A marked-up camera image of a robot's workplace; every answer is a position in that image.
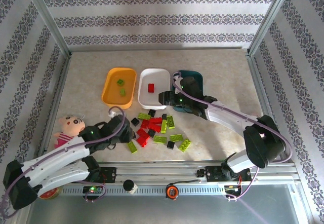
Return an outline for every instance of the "table surface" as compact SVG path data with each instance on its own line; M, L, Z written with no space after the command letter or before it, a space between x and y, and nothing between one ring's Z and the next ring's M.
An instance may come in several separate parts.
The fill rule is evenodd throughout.
M159 51L116 51L73 53L64 85L54 132L60 131L58 118L65 115L85 115L86 125L109 121L109 107L101 100L107 73L114 67L130 67L137 73L132 106L126 109L131 120L138 113L148 113L137 101L140 73L146 68L165 68L175 71L195 70L204 78L204 94L210 95L232 109L260 116L261 107L243 50L159 50ZM156 117L163 113L173 115L175 129L156 135L183 134L192 143L186 152L173 150L163 144L148 140L141 148L134 141L138 151L131 154L126 144L118 143L114 150L105 149L93 154L100 162L107 161L163 161L163 160L224 160L234 152L241 151L244 140L226 127L206 121L194 115L179 113L168 106L157 110ZM48 150L54 148L56 138L51 137Z

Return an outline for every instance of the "doll head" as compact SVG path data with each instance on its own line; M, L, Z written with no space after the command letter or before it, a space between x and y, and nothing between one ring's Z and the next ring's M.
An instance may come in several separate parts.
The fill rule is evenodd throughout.
M59 123L63 134L71 137L77 136L86 126L82 119L72 115L59 118Z

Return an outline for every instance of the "patterned wallpaper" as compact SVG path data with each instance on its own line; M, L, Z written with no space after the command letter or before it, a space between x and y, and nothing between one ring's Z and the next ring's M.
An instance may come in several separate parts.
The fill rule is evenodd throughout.
M323 11L324 0L285 0L254 55L316 223L324 223Z
M248 48L273 0L44 0L70 50Z
M65 58L31 0L0 0L0 37L3 176L14 158L23 162L37 154Z

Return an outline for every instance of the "green lego brick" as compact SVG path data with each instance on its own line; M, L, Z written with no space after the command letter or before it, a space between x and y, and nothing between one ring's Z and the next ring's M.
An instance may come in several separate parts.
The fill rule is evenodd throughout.
M128 142L127 145L132 154L134 154L137 151L136 146L132 141Z
M123 86L124 83L125 83L125 81L123 81L122 79L119 79L119 80L117 81L117 85L119 85L119 86Z
M181 150L182 152L185 152L186 149L190 146L191 144L191 140L189 139L185 139L182 144L179 147L179 150Z
M151 116L149 114L139 113L137 118L149 120L151 118Z
M124 88L121 89L120 92L119 92L119 94L120 94L121 96L125 96L125 95L126 95L125 89L124 89Z
M167 132L167 121L166 120L162 120L162 125L161 125L161 131L162 134L165 134Z
M161 143L161 144L166 144L168 139L164 136L154 136L153 141L155 143Z
M182 134L170 135L170 141L173 141L173 142L183 141L183 136L182 136Z
M172 116L167 116L168 120L168 128L169 129L174 129L176 126L174 125L173 117Z

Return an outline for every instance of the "dark teal tray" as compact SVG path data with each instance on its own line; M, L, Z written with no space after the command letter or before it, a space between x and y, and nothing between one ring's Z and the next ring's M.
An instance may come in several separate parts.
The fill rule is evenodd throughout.
M199 88L201 89L202 92L204 92L203 90L203 76L201 75L201 73L197 72L197 71L191 71L191 70L179 70L179 72L181 73L181 77L185 78L185 77L189 77L192 76L194 77L194 79L198 82ZM183 109L183 107L180 106L174 106L173 109L175 111L179 111L181 113L192 113L192 111L188 108Z

